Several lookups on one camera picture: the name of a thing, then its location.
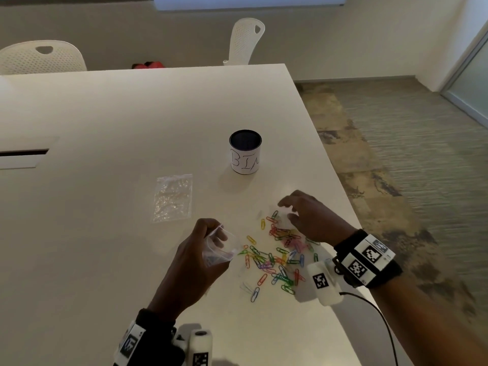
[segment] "carpeted floor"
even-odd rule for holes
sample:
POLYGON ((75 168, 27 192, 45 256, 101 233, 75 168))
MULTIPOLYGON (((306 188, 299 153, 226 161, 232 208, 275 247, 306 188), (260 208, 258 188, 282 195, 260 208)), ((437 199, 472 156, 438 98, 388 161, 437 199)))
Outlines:
POLYGON ((397 253, 420 289, 488 342, 486 286, 473 286, 483 299, 478 305, 458 275, 479 266, 477 274, 488 280, 488 208, 481 208, 488 195, 482 177, 488 131, 413 79, 297 88, 363 228, 397 253), (456 134, 465 143, 455 141, 456 134), (476 226, 468 231, 470 223, 476 226))

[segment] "cylindrical container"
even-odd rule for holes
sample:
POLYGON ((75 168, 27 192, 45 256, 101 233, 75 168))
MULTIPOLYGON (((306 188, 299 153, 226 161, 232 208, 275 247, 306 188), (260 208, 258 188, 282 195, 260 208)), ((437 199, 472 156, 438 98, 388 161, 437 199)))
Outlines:
POLYGON ((240 130, 230 135, 231 166, 241 175, 250 175, 259 169, 261 136, 252 130, 240 130))
POLYGON ((202 257, 207 267, 228 262, 242 250, 239 239, 220 225, 205 238, 202 257))
POLYGON ((211 366, 212 343, 210 330, 193 330, 188 342, 186 364, 188 366, 211 366))

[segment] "white table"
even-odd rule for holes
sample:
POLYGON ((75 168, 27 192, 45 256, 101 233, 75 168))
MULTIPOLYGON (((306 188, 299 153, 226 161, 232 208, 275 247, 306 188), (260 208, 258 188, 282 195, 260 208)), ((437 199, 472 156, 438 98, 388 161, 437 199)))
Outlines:
MULTIPOLYGON (((199 217, 261 243, 260 218, 299 188, 359 227, 284 65, 3 76, 0 121, 0 150, 50 148, 37 168, 0 171, 5 364, 111 364, 199 217), (230 169, 228 138, 242 128, 263 138, 252 176, 230 169), (187 173, 192 218, 151 224, 156 178, 187 173)), ((242 264, 177 322, 210 328, 214 359, 359 364, 331 308, 270 282, 251 303, 242 264)))

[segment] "chair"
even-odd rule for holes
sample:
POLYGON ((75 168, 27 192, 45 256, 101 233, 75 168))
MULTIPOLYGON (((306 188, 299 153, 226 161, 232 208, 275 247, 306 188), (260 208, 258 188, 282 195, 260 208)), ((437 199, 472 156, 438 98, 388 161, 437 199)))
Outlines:
POLYGON ((258 19, 238 20, 230 37, 229 60, 224 65, 247 65, 259 39, 265 32, 265 25, 258 19))
POLYGON ((0 50, 0 75, 86 71, 82 53, 64 41, 16 43, 0 50))

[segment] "pile of paper clips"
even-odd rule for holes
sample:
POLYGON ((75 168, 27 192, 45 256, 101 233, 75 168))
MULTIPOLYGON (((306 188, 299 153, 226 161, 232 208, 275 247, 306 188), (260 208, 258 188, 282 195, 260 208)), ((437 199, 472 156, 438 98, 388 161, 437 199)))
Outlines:
MULTIPOLYGON (((283 244, 282 247, 276 248, 279 253, 267 253, 258 250, 255 245, 256 241, 247 236, 247 240, 251 242, 252 245, 244 246, 244 250, 240 252, 240 255, 246 256, 246 268, 251 268, 251 259, 258 269, 264 272, 263 276, 258 281, 258 286, 254 291, 249 288, 245 283, 242 283, 241 288, 247 291, 251 296, 251 302, 256 301, 259 295, 259 290, 261 285, 266 281, 268 274, 273 278, 271 281, 272 285, 276 285, 278 281, 283 282, 281 289, 285 292, 294 295, 294 286, 298 286, 300 281, 306 281, 305 278, 300 274, 300 269, 305 267, 305 255, 302 252, 308 249, 310 252, 314 252, 312 244, 320 245, 320 243, 305 239, 302 241, 300 235, 292 234, 293 230, 286 230, 279 228, 279 221, 276 219, 278 216, 278 211, 275 211, 271 217, 266 217, 266 220, 271 222, 271 229, 269 235, 274 237, 274 240, 280 241, 283 244)), ((261 229, 266 228, 265 219, 261 220, 261 229)), ((313 255, 314 261, 318 261, 317 253, 313 255)))

